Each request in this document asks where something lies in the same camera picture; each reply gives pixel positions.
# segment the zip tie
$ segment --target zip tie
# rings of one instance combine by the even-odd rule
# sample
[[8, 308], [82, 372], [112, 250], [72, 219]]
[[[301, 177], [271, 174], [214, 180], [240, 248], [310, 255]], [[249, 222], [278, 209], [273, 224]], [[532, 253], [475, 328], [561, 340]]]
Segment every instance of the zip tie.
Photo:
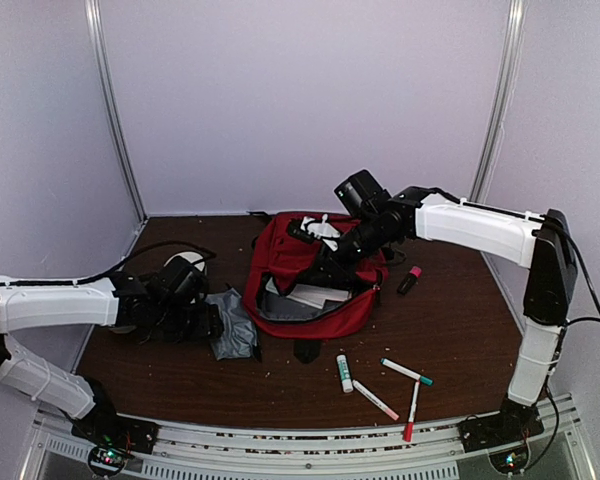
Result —
[[49, 386], [49, 384], [51, 383], [51, 369], [49, 368], [49, 363], [44, 359], [41, 358], [42, 362], [43, 362], [43, 366], [44, 366], [44, 370], [47, 374], [47, 378], [44, 381], [44, 384], [42, 385], [42, 387], [40, 387], [40, 390], [38, 390], [36, 393], [34, 393], [33, 395], [31, 395], [31, 401], [35, 402], [38, 400], [38, 396], [45, 391], [45, 389]]

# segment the dark wood surface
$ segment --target dark wood surface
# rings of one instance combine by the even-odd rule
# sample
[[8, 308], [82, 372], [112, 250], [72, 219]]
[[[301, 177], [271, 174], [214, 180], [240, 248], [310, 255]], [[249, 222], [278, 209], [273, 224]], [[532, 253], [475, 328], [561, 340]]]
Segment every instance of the dark wood surface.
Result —
[[[151, 219], [138, 247], [188, 240], [218, 253], [209, 262], [212, 292], [242, 291], [251, 240], [262, 230], [252, 217]], [[345, 352], [354, 378], [406, 421], [413, 381], [380, 365], [387, 357], [434, 380], [420, 389], [416, 421], [496, 410], [513, 374], [520, 334], [481, 256], [461, 247], [415, 241], [407, 261], [390, 270], [382, 305], [359, 333], [326, 342], [309, 365], [293, 343], [261, 334], [263, 362], [216, 361], [206, 344], [138, 344], [131, 335], [96, 329], [79, 373], [102, 381], [122, 413], [236, 427], [330, 428], [391, 424], [359, 393], [342, 393], [335, 357]], [[178, 247], [130, 263], [156, 270]], [[423, 275], [405, 297], [395, 293], [413, 265]]]

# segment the black strap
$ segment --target black strap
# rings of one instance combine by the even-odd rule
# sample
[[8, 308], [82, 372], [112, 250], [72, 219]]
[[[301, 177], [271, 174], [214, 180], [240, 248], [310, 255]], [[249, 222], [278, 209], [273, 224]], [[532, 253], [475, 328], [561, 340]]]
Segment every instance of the black strap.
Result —
[[311, 363], [320, 356], [322, 340], [294, 340], [293, 356], [300, 360], [300, 363]]

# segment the glue stick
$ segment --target glue stick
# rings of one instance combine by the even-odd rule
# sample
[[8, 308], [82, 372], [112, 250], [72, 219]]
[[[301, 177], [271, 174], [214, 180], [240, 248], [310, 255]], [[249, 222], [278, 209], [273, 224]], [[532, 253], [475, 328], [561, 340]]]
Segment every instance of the glue stick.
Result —
[[349, 366], [347, 365], [347, 357], [345, 355], [338, 355], [336, 357], [336, 362], [338, 362], [342, 391], [344, 393], [353, 392], [353, 383], [351, 382], [351, 373], [349, 373]]

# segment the gray pouch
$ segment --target gray pouch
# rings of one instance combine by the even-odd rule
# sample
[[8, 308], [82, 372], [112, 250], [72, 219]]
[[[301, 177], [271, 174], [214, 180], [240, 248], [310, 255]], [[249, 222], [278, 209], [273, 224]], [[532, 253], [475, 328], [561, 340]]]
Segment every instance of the gray pouch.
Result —
[[208, 295], [205, 301], [218, 306], [224, 325], [222, 336], [210, 342], [216, 360], [254, 356], [254, 349], [258, 346], [258, 333], [253, 321], [242, 308], [242, 296], [232, 288], [224, 293]]

